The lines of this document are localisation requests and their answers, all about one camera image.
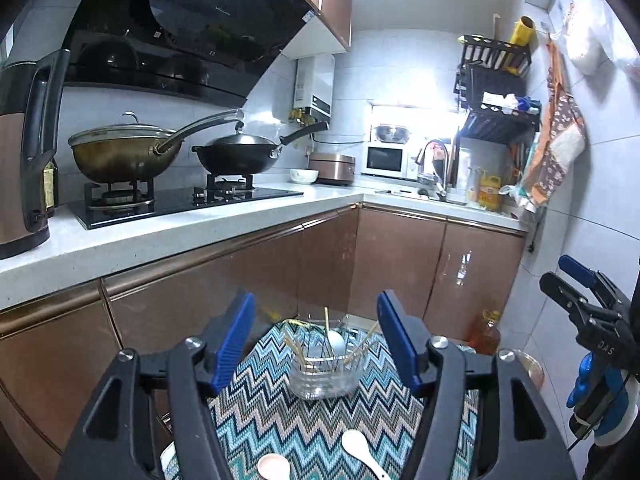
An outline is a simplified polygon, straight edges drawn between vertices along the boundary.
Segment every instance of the electric kettle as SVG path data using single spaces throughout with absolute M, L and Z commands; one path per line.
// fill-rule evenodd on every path
M 43 170 L 56 153 L 69 51 L 0 71 L 0 259 L 49 238 Z

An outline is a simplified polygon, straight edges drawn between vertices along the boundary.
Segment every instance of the white microwave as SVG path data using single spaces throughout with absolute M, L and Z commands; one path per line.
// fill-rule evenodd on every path
M 416 157 L 420 148 L 390 142 L 365 142 L 363 174 L 418 179 Z

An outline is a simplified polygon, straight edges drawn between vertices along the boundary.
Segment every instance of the gas stove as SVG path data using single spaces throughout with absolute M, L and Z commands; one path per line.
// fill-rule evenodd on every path
M 207 176 L 204 187 L 154 190 L 153 182 L 130 182 L 122 186 L 86 184 L 84 200 L 71 202 L 69 209 L 85 229 L 131 222 L 141 218 L 193 211 L 267 198 L 296 196 L 303 193 L 254 187 L 251 175 L 242 180 Z

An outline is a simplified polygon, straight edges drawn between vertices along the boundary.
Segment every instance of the transparent utensil holder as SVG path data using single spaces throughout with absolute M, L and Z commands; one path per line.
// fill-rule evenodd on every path
M 323 320 L 299 326 L 293 336 L 299 351 L 291 351 L 289 389 L 304 400 L 342 397 L 354 392 L 364 371 L 371 339 L 358 329 L 349 328 L 348 316 L 330 320 L 329 328 L 344 339 L 346 354 L 332 356 Z

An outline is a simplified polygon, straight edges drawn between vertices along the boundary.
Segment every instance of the black wok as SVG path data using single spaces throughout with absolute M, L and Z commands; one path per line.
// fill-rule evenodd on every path
M 213 175 L 247 175 L 261 173 L 273 166 L 280 152 L 301 137 L 324 132 L 325 122 L 312 124 L 288 136 L 280 137 L 280 144 L 265 137 L 247 135 L 242 132 L 244 124 L 236 124 L 236 134 L 211 141 L 206 146 L 193 146 L 200 163 Z

